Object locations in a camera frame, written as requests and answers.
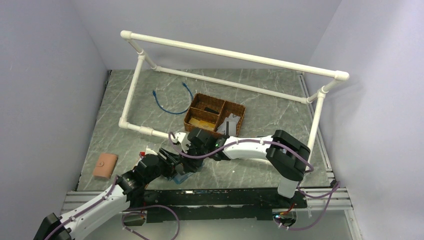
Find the blue card holder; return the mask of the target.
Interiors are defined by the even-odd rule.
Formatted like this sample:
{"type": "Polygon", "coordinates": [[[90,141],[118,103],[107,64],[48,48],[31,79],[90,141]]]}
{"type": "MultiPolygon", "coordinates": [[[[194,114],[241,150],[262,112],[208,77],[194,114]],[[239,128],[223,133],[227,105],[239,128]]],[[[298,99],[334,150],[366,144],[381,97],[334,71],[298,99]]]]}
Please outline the blue card holder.
{"type": "Polygon", "coordinates": [[[172,177],[172,180],[177,184],[181,184],[184,181],[186,181],[190,176],[192,176],[194,173],[190,171],[185,171],[183,166],[176,166],[174,168],[175,175],[172,177]]]}

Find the black credit card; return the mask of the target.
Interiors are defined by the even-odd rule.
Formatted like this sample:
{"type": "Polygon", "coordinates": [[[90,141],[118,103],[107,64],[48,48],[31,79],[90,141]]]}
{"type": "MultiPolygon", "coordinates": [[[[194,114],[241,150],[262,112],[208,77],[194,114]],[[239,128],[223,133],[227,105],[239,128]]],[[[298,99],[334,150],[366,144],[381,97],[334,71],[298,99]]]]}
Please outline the black credit card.
{"type": "Polygon", "coordinates": [[[220,114],[219,111],[214,110],[214,109],[212,109],[210,107],[207,107],[207,106],[204,108],[204,111],[209,112],[209,113],[212,113],[212,114],[215,114],[215,115],[219,115],[220,114]]]}

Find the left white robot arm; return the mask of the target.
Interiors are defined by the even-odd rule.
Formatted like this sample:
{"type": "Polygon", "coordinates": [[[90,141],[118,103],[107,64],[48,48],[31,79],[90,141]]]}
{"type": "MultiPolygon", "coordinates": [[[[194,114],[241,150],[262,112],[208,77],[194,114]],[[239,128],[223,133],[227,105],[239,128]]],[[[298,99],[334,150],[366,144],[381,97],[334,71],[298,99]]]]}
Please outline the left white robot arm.
{"type": "Polygon", "coordinates": [[[158,177],[173,177],[179,155],[164,149],[146,153],[136,166],[115,177],[101,194],[60,216],[51,213],[38,228],[36,240],[83,240],[96,228],[127,209],[137,210],[145,201],[147,185],[158,177]]]}

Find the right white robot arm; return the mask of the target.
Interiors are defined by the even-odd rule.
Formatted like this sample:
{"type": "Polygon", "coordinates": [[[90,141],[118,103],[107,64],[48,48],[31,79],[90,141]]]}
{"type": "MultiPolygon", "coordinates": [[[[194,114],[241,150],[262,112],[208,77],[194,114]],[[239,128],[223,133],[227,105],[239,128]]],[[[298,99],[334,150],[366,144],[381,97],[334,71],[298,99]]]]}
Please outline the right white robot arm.
{"type": "Polygon", "coordinates": [[[295,201],[295,191],[305,173],[313,170],[309,163],[311,149],[284,130],[256,138],[223,135],[214,137],[204,129],[169,135],[170,141],[181,146],[182,156],[188,159],[215,161],[258,159],[270,163],[281,175],[275,194],[276,203],[287,208],[295,201]]]}

